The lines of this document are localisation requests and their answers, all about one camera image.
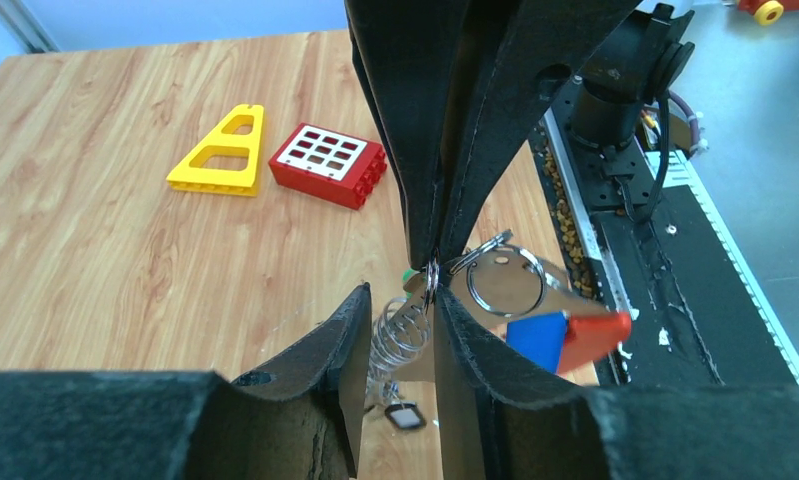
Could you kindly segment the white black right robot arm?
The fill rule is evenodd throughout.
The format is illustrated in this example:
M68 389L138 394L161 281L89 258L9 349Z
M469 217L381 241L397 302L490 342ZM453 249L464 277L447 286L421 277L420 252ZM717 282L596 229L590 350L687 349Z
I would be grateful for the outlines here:
M564 85L623 104L690 57L693 13L663 1L349 1L352 62L398 182L408 261L458 257Z

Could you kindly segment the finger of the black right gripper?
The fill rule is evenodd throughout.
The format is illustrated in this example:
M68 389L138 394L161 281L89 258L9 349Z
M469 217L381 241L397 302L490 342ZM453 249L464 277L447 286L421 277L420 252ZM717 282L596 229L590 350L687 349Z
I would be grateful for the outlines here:
M440 159L438 253L457 257L481 207L563 85L634 1L472 1L459 35Z
M424 267L440 232L440 158L465 1L347 1L353 66L397 179L408 261Z

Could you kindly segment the metal key organizer red handle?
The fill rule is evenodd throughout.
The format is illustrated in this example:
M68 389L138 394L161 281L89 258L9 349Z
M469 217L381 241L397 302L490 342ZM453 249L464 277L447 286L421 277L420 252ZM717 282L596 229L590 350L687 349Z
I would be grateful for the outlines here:
M405 284L405 295L385 304L373 322L366 409L400 402L398 382L433 381L434 312L424 302L435 280L448 281L479 324L505 337L510 322L563 312L568 330L556 374L593 363L628 339L628 313L580 296L562 269L512 244L512 236L505 230L433 274L418 272Z

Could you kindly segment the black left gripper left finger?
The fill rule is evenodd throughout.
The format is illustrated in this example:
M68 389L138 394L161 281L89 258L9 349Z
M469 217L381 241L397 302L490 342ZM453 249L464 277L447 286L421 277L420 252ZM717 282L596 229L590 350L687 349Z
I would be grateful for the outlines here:
M0 372L0 479L350 479L371 290L234 380L214 371Z

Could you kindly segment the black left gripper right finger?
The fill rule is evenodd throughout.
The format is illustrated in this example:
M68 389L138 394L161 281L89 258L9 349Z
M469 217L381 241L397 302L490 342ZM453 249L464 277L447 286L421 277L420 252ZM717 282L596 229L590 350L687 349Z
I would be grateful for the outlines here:
M432 309L447 479L799 479L799 386L583 387Z

